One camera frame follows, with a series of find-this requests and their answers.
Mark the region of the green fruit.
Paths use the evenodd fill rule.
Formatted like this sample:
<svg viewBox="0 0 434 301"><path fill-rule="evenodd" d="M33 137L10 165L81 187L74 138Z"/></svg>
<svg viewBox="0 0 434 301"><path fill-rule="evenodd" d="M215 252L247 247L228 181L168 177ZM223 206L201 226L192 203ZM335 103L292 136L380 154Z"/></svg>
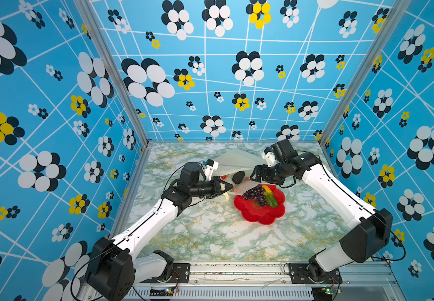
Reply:
<svg viewBox="0 0 434 301"><path fill-rule="evenodd" d="M263 195L265 197L265 201L266 201L267 205L270 206L271 208L278 207L279 202L275 198L275 195L274 195L273 191L270 189L270 187L267 185L262 185L262 188L264 189Z"/></svg>

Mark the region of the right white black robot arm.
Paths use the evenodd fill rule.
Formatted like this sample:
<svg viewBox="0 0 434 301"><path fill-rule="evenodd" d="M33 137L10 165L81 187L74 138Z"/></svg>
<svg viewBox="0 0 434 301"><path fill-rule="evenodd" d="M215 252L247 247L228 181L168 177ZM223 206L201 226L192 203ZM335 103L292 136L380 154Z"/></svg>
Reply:
<svg viewBox="0 0 434 301"><path fill-rule="evenodd" d="M288 178L313 188L345 221L350 231L338 243L316 253L308 261L307 275L322 282L332 272L350 263L364 263L386 247L391 238L392 214L364 202L333 176L322 161L309 152L294 150L289 140L267 147L251 180L283 186Z"/></svg>

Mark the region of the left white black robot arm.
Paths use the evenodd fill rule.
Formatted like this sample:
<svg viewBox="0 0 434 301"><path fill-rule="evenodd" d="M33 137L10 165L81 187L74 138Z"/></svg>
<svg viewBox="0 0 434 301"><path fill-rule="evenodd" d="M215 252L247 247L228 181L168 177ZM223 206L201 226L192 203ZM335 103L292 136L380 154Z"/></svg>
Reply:
<svg viewBox="0 0 434 301"><path fill-rule="evenodd" d="M170 279L173 258L163 251L138 258L139 253L160 230L176 219L194 198L213 199L233 189L213 173L218 162L186 163L180 176L165 188L155 206L131 227L111 239L94 244L85 280L107 300L122 300L135 283L155 278Z"/></svg>

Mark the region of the translucent cream plastic bag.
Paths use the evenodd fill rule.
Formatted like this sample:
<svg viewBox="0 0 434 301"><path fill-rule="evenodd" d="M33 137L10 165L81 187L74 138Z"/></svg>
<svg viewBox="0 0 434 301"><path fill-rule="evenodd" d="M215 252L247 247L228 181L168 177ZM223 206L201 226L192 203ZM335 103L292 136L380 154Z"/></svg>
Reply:
<svg viewBox="0 0 434 301"><path fill-rule="evenodd" d="M228 194L230 196L243 195L245 192L254 188L259 182L250 179L256 166L268 166L267 162L261 157L256 156L241 149L232 149L215 159L219 163L218 169L213 173L214 176L226 176L224 180L233 185ZM233 176L237 172L244 172L244 179L237 184L233 181Z"/></svg>

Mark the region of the purple grape bunch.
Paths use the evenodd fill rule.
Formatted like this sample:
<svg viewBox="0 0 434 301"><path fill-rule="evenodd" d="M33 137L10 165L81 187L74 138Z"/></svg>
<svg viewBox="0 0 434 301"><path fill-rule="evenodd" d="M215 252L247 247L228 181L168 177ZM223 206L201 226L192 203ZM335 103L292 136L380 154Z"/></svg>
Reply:
<svg viewBox="0 0 434 301"><path fill-rule="evenodd" d="M258 206L265 207L268 205L265 193L266 190L262 187L262 185L257 185L254 188L247 190L243 194L243 198L245 200L256 201Z"/></svg>

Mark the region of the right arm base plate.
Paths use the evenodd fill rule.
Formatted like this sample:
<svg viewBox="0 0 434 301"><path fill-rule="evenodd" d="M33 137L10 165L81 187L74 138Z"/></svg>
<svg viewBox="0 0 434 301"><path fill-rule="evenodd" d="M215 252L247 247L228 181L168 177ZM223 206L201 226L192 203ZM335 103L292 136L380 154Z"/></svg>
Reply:
<svg viewBox="0 0 434 301"><path fill-rule="evenodd" d="M284 273L291 278L293 284L337 285L342 284L339 269L323 272L310 263L286 263Z"/></svg>

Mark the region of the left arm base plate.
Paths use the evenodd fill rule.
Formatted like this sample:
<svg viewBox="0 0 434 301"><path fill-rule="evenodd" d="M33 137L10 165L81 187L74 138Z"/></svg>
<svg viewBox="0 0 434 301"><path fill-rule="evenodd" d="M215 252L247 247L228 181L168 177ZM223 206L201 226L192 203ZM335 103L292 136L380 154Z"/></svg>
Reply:
<svg viewBox="0 0 434 301"><path fill-rule="evenodd" d="M189 283L190 271L190 263L175 263L167 278L154 277L146 279L142 283Z"/></svg>

